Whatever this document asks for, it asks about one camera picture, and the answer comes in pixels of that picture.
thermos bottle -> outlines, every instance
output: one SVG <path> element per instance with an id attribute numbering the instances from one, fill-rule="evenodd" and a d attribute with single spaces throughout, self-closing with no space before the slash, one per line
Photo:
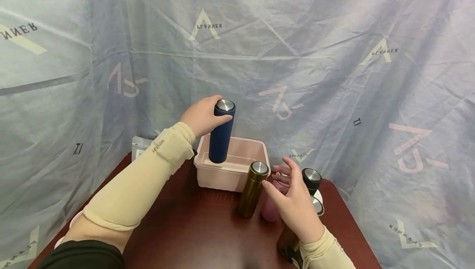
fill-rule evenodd
<path id="1" fill-rule="evenodd" d="M 287 176 L 280 172 L 277 172 L 276 175 Z M 288 188 L 290 187 L 288 184 L 284 184 L 284 182 L 280 182 L 275 179 L 274 179 L 274 182 L 272 182 L 272 184 L 279 191 L 288 190 Z M 262 206 L 261 216 L 268 222 L 275 222 L 280 217 L 277 206 L 275 205 L 274 201 L 272 201 L 272 199 L 269 196 L 267 197 L 266 201 L 264 202 Z"/>
<path id="2" fill-rule="evenodd" d="M 232 101 L 219 100 L 214 107 L 214 115 L 231 115 L 233 118 L 220 126 L 217 126 L 209 137 L 209 160 L 219 164 L 226 160 L 228 156 L 229 140 L 231 140 L 231 131 L 233 129 L 234 113 L 236 107 Z"/>
<path id="3" fill-rule="evenodd" d="M 310 196 L 315 195 L 318 187 L 322 183 L 322 176 L 320 173 L 312 168 L 304 168 L 302 170 L 302 178 L 308 188 Z"/>
<path id="4" fill-rule="evenodd" d="M 268 177 L 269 168 L 263 162 L 253 162 L 247 172 L 247 181 L 241 194 L 237 213 L 250 218 L 254 215 L 259 197 L 262 192 L 262 181 Z"/>
<path id="5" fill-rule="evenodd" d="M 312 199 L 313 207 L 315 208 L 317 215 L 321 216 L 324 214 L 325 209 L 320 201 L 310 196 Z M 284 224 L 284 231 L 277 240 L 277 249 L 285 257 L 285 260 L 289 263 L 297 262 L 299 267 L 302 268 L 302 256 L 300 254 L 300 240 L 297 235 Z"/>

person's left hand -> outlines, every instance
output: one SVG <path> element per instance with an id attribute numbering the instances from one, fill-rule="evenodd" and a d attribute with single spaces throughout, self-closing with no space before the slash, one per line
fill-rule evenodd
<path id="1" fill-rule="evenodd" d="M 227 123 L 233 118 L 232 116 L 214 115 L 214 107 L 222 98 L 222 96 L 215 95 L 199 100 L 188 107 L 179 121 L 187 124 L 196 138 L 208 134 L 217 126 Z"/>

arm sleeve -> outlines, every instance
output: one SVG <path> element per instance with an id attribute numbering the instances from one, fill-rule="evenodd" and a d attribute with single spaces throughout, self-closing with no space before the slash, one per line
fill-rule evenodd
<path id="1" fill-rule="evenodd" d="M 84 207 L 91 222 L 115 231 L 136 228 L 171 175 L 194 156 L 193 131 L 184 123 L 163 130 L 150 147 Z"/>
<path id="2" fill-rule="evenodd" d="M 327 230 L 319 241 L 300 243 L 303 269 L 355 269 L 337 239 Z"/>
<path id="3" fill-rule="evenodd" d="M 68 241 L 48 254 L 37 269 L 125 269 L 120 251 L 100 241 Z"/>

navy blue thermos bottle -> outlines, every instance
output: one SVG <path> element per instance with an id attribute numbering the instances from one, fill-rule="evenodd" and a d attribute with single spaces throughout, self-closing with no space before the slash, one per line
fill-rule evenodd
<path id="1" fill-rule="evenodd" d="M 231 140 L 231 131 L 233 129 L 234 113 L 236 106 L 232 101 L 219 100 L 214 107 L 214 115 L 226 116 L 230 115 L 233 118 L 227 123 L 217 126 L 209 138 L 209 160 L 215 164 L 223 163 L 228 156 L 229 141 Z"/>

bottle cap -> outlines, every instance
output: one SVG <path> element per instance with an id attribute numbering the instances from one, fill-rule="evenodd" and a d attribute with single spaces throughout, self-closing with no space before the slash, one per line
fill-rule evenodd
<path id="1" fill-rule="evenodd" d="M 255 181 L 261 182 L 268 177 L 269 167 L 263 162 L 255 161 L 251 163 L 248 174 Z"/>
<path id="2" fill-rule="evenodd" d="M 229 100 L 221 99 L 216 103 L 216 108 L 221 111 L 231 111 L 234 109 L 234 103 Z"/>
<path id="3" fill-rule="evenodd" d="M 317 212 L 318 216 L 321 216 L 325 212 L 324 204 L 322 204 L 317 198 L 310 196 L 312 198 L 313 207 Z"/>
<path id="4" fill-rule="evenodd" d="M 304 168 L 302 170 L 303 182 L 310 190 L 318 190 L 318 187 L 322 183 L 322 176 L 316 170 L 312 168 Z"/>

